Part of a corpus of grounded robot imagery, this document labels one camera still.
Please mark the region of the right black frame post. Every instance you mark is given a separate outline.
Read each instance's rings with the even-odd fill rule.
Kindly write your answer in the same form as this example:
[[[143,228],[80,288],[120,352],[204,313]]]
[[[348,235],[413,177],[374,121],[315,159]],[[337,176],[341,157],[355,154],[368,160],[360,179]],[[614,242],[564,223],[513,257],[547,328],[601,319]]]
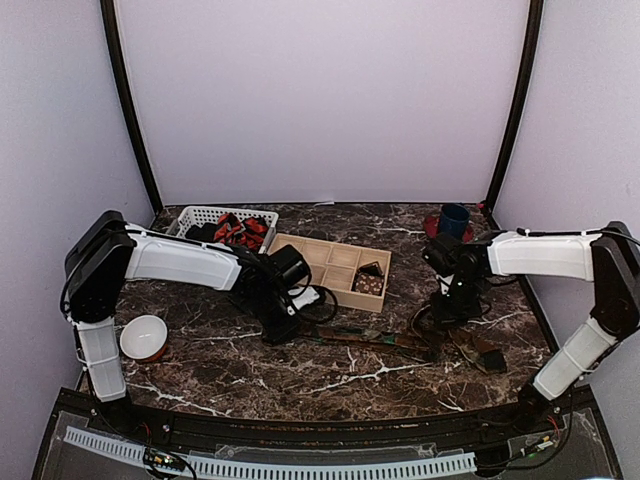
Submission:
[[[491,215],[497,205],[515,148],[536,58],[544,11],[543,0],[530,0],[519,68],[509,114],[491,181],[484,199],[484,211]]]

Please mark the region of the white orange bowl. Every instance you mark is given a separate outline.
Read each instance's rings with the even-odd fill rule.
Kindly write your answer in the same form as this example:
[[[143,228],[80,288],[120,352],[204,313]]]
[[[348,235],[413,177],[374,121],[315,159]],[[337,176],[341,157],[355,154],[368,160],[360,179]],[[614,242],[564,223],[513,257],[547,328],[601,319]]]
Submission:
[[[165,352],[168,329],[165,322],[154,315],[142,315],[131,320],[120,335],[122,353],[137,362],[158,360]]]

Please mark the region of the rolled dark tie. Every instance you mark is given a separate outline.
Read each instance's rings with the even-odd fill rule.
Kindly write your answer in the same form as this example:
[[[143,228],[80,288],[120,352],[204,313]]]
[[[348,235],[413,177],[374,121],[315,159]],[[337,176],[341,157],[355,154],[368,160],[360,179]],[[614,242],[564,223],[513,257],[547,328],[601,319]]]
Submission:
[[[375,277],[384,276],[384,270],[377,261],[361,265],[358,269],[358,272]]]

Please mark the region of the wooden compartment tray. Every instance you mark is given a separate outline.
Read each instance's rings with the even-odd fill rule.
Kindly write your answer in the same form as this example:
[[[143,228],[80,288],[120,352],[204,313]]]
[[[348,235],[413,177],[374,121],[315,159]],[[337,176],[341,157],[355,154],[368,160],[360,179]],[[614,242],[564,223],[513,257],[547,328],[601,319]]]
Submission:
[[[312,285],[331,290],[341,307],[381,313],[383,310],[392,252],[349,244],[318,240],[278,233],[267,252],[274,253],[285,245],[292,245],[302,254],[312,272]],[[382,289],[379,294],[353,289],[358,270],[377,263],[382,270]]]

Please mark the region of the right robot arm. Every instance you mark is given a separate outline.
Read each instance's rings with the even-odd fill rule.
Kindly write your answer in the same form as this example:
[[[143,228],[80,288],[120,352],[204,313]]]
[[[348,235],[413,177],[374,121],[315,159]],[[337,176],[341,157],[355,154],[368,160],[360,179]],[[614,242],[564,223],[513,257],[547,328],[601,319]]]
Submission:
[[[533,376],[510,413],[521,434],[534,432],[549,405],[639,329],[639,241],[612,221],[582,231],[492,230],[464,243],[447,233],[427,241],[422,256],[440,287],[430,298],[440,327],[463,324],[481,311],[493,277],[579,281],[593,288],[587,319]]]

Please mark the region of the left black frame post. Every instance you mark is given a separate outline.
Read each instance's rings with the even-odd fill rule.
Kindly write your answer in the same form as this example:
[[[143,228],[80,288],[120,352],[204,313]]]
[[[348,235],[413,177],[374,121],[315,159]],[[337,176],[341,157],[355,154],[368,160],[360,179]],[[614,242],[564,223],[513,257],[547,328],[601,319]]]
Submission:
[[[147,198],[150,202],[152,211],[155,214],[158,214],[163,210],[164,205],[152,171],[151,162],[149,160],[136,107],[134,105],[127,67],[125,65],[125,55],[117,19],[116,2],[113,0],[101,0],[99,4],[120,109]]]

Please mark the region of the blue cup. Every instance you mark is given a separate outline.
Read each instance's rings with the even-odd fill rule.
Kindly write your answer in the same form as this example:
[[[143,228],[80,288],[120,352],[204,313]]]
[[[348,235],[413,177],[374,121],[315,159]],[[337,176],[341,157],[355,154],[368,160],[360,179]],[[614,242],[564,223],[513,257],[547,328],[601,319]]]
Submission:
[[[443,204],[440,210],[437,232],[462,240],[469,225],[470,212],[462,204]]]

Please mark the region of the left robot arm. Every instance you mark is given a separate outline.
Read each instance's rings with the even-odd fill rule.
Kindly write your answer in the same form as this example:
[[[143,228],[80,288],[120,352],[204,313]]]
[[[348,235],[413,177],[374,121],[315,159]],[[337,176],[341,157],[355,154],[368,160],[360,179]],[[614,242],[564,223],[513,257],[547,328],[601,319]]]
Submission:
[[[168,236],[130,224],[118,211],[106,211],[65,258],[66,280],[60,311],[76,331],[81,361],[103,421],[120,436],[141,427],[140,412],[123,398],[114,316],[129,280],[160,280],[228,292],[258,319],[269,344],[288,341],[298,331],[302,308],[317,302],[316,290],[302,282],[311,271],[287,245],[272,255],[243,246],[211,244]]]

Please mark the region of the dark tie in basket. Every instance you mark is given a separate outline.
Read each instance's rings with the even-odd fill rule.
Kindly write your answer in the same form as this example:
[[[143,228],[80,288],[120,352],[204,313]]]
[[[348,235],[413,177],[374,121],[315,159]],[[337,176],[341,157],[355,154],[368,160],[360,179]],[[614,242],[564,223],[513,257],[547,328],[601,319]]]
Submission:
[[[205,223],[202,226],[192,225],[185,233],[185,238],[189,240],[214,243],[217,226],[212,223]]]

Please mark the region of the rolled brown patterned tie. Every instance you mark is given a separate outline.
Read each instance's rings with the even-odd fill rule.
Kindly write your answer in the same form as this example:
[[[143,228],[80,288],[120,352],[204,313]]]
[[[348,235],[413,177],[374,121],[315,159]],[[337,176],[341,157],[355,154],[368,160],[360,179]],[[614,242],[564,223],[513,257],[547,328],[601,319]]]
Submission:
[[[383,276],[359,272],[354,278],[352,290],[365,295],[381,296],[384,286],[385,280]]]

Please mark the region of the black front rail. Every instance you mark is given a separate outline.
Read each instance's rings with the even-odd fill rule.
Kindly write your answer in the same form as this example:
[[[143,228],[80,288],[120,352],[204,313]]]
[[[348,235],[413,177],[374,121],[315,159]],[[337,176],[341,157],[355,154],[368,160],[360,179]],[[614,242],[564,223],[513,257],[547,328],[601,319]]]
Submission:
[[[573,393],[574,412],[572,431],[567,447],[574,445],[604,446],[602,418],[590,387],[578,387]],[[437,447],[461,447],[486,450],[506,446],[508,440],[516,440],[525,434],[553,431],[545,412],[531,429],[519,431],[507,425],[507,416],[515,413],[515,404],[485,410],[396,420],[285,422],[266,420],[242,420],[174,412],[133,404],[125,418],[131,422],[129,433],[119,434],[144,441],[144,426],[151,430],[153,445],[168,447],[174,451],[201,450],[213,452],[215,447],[226,445],[264,448],[300,448],[321,450],[347,448],[374,448],[409,445],[410,443],[435,443]],[[89,426],[98,432],[118,435],[100,419],[94,401],[88,394],[61,388],[49,416],[46,433],[65,420],[77,420],[80,426]]]

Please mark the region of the black frame post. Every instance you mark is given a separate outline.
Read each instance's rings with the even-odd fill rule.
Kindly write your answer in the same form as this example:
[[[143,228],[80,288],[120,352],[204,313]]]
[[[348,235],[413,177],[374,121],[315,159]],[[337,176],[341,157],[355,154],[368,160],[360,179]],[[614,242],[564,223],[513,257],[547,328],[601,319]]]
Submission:
[[[158,214],[163,210],[164,205],[152,171],[151,162],[149,160],[136,107],[134,105],[127,67],[125,65],[125,55],[117,19],[116,2],[113,0],[101,0],[99,4],[120,109],[147,198],[150,202],[152,211],[155,214]]]
[[[509,114],[491,181],[484,199],[484,211],[491,215],[497,205],[515,148],[536,58],[544,11],[543,0],[530,0],[519,68]]]

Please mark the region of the white perforated basket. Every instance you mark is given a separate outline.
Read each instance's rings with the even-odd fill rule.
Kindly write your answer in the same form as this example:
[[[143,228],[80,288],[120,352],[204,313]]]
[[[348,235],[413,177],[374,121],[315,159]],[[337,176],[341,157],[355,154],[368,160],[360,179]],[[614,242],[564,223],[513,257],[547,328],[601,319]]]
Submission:
[[[279,215],[273,211],[220,206],[188,206],[185,207],[178,217],[171,223],[167,234],[178,238],[185,238],[186,231],[192,225],[202,226],[205,223],[217,225],[219,218],[225,213],[234,213],[240,220],[244,220],[248,217],[263,218],[269,226],[269,231],[266,235],[263,246],[255,253],[265,253],[268,250],[273,238],[275,237],[276,225],[279,219]]]

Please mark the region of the brown green patterned tie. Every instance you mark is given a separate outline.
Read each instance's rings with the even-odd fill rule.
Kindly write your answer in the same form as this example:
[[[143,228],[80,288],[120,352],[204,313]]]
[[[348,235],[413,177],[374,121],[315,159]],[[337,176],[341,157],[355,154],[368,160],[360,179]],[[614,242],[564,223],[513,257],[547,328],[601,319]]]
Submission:
[[[479,371],[485,374],[507,372],[507,362],[499,347],[461,328],[440,330],[428,326],[429,310],[426,306],[410,318],[407,333],[304,323],[299,335],[323,343],[355,344],[427,363],[436,362],[444,346],[451,343]]]

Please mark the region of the red black striped tie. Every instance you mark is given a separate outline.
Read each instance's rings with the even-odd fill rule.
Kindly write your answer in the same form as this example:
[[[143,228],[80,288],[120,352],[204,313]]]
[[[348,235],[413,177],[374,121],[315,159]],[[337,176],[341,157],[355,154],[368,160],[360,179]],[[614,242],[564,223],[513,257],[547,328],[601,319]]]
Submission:
[[[216,225],[213,241],[225,245],[243,246],[258,252],[269,231],[267,222],[260,217],[240,220],[234,213],[223,214]]]

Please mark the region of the red saucer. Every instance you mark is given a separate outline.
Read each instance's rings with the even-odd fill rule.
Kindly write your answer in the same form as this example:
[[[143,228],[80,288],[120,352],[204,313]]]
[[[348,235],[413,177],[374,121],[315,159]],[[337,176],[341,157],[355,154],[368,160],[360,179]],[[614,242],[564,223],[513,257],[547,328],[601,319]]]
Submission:
[[[428,238],[435,238],[438,231],[439,217],[437,215],[427,216],[423,221],[423,229]],[[474,238],[474,230],[468,224],[463,234],[462,241],[468,243]]]

